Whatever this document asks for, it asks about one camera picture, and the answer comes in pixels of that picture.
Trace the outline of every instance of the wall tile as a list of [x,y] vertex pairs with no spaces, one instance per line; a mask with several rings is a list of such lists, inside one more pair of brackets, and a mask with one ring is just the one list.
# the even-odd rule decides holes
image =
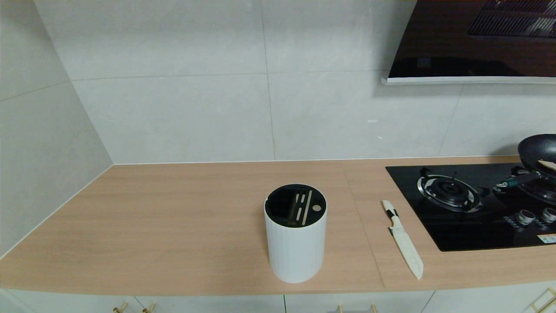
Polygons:
[[269,75],[276,159],[436,155],[462,86],[384,86],[382,74]]
[[70,82],[0,102],[0,255],[111,164]]
[[517,154],[531,135],[556,133],[554,85],[466,85],[440,155]]
[[262,0],[269,72],[389,70],[415,0]]
[[2,0],[0,100],[68,80],[33,1]]
[[73,83],[116,164],[274,158],[266,75]]
[[72,80],[266,72],[260,0],[38,0]]

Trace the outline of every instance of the knife slot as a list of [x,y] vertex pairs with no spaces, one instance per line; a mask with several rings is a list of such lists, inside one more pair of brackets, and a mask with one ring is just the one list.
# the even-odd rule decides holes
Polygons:
[[309,190],[309,196],[307,197],[307,205],[305,206],[305,214],[303,215],[303,222],[301,223],[301,225],[305,225],[305,223],[307,222],[307,213],[309,212],[309,204],[311,203],[311,196],[312,196],[312,190]]
[[297,201],[298,201],[298,200],[299,200],[299,193],[296,193],[296,194],[295,194],[295,199],[294,199],[294,201],[292,202],[292,204],[291,204],[291,206],[290,206],[290,209],[289,209],[289,211],[288,211],[289,214],[288,214],[287,219],[288,219],[289,221],[291,221],[291,220],[294,219],[295,208],[297,207]]
[[274,195],[272,202],[269,203],[269,213],[272,216],[282,219],[288,219],[292,210],[296,208],[296,190],[280,189]]

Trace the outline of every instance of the black frying pan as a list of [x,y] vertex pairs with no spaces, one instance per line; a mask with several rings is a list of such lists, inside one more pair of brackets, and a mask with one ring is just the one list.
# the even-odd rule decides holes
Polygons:
[[527,137],[519,143],[518,153],[523,166],[530,173],[505,179],[497,185],[498,187],[512,188],[537,179],[544,179],[556,185],[556,171],[538,162],[545,160],[556,163],[556,134]]

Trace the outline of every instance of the drawer handle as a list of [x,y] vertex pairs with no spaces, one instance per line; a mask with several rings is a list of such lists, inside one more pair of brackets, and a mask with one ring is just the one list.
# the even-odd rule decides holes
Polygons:
[[150,309],[143,309],[143,313],[153,313],[155,310],[155,304],[156,302],[153,302]]
[[112,311],[114,311],[114,313],[123,313],[123,311],[126,309],[126,306],[127,306],[127,302],[122,305],[121,309],[115,307]]
[[543,294],[545,294],[546,292],[550,292],[553,295],[552,299],[548,300],[548,302],[540,308],[537,308],[537,306],[535,306],[535,303],[531,303],[531,307],[533,308],[533,310],[535,310],[535,313],[545,312],[549,307],[556,304],[556,291],[549,287]]
[[[373,309],[373,313],[376,313],[376,306],[375,304],[371,304],[371,308]],[[344,313],[344,308],[342,307],[342,305],[338,306],[337,311],[340,311],[340,313]]]

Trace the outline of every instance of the white cabinet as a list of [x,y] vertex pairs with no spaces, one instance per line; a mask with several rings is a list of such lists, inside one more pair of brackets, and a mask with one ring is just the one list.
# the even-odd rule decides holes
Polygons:
[[532,313],[534,310],[530,304],[547,299],[548,287],[555,288],[556,282],[438,290],[426,305],[423,313]]
[[35,313],[18,298],[11,295],[7,290],[0,289],[0,312],[1,313]]
[[13,289],[9,292],[36,313],[112,313],[115,307],[121,308],[126,302],[123,313],[141,313],[143,309],[132,296],[75,295]]
[[285,313],[284,296],[137,297],[153,313]]
[[380,292],[370,294],[286,295],[287,313],[344,313],[372,312],[372,304],[379,313],[421,313],[432,291]]

